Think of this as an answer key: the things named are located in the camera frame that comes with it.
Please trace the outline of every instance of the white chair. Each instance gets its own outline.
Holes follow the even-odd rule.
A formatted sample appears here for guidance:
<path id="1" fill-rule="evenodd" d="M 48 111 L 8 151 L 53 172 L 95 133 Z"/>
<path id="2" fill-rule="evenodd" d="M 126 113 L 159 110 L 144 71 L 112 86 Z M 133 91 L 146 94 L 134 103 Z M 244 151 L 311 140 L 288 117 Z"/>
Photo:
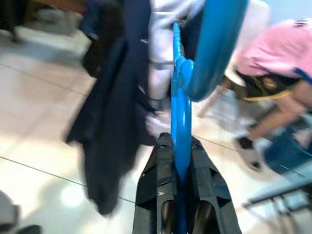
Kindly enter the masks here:
<path id="1" fill-rule="evenodd" d="M 253 39 L 255 39 L 263 30 L 267 28 L 269 22 L 270 9 L 269 6 L 260 0 L 251 0 L 246 16 L 242 25 L 242 29 L 238 36 L 235 50 L 232 54 L 228 67 L 225 71 L 225 79 L 219 90 L 215 93 L 205 106 L 198 112 L 197 116 L 202 118 L 220 94 L 230 88 L 232 84 L 245 87 L 244 80 L 236 74 L 236 56 L 241 49 L 246 47 Z"/>

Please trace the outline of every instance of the pink shirt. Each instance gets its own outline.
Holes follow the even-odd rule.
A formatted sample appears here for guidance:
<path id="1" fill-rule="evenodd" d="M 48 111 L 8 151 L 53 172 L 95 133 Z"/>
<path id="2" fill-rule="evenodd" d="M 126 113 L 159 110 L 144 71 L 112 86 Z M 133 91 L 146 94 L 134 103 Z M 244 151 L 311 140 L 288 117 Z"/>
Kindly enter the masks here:
<path id="1" fill-rule="evenodd" d="M 312 78 L 312 19 L 288 20 L 267 29 L 241 51 L 237 65 L 249 76 L 298 78 L 294 71 L 301 69 Z"/>

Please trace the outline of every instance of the shorts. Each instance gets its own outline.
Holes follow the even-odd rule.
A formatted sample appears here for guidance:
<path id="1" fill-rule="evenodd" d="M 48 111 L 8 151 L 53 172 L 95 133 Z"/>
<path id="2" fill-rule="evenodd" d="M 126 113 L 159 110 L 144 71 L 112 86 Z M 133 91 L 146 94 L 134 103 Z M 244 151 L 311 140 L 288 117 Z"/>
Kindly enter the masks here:
<path id="1" fill-rule="evenodd" d="M 299 78 L 289 78 L 277 74 L 265 76 L 248 76 L 236 71 L 246 83 L 246 101 L 279 99 L 289 93 L 291 88 L 300 81 Z"/>

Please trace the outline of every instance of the blue wall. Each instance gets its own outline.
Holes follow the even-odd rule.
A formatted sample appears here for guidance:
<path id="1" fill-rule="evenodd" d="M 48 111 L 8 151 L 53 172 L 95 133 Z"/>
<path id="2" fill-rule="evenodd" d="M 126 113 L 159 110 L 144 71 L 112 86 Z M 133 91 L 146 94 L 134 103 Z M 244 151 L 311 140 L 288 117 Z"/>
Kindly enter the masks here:
<path id="1" fill-rule="evenodd" d="M 312 18 L 312 0 L 262 0 L 270 7 L 270 24 L 287 20 Z"/>

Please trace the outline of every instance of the black sock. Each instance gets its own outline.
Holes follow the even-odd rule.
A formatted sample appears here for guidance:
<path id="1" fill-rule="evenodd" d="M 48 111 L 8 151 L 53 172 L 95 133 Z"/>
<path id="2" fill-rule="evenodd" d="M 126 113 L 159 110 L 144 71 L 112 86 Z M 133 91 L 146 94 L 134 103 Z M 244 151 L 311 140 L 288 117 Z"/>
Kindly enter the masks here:
<path id="1" fill-rule="evenodd" d="M 252 149 L 253 148 L 253 141 L 249 140 L 247 137 L 242 137 L 242 138 L 238 139 L 238 142 L 243 149 Z"/>

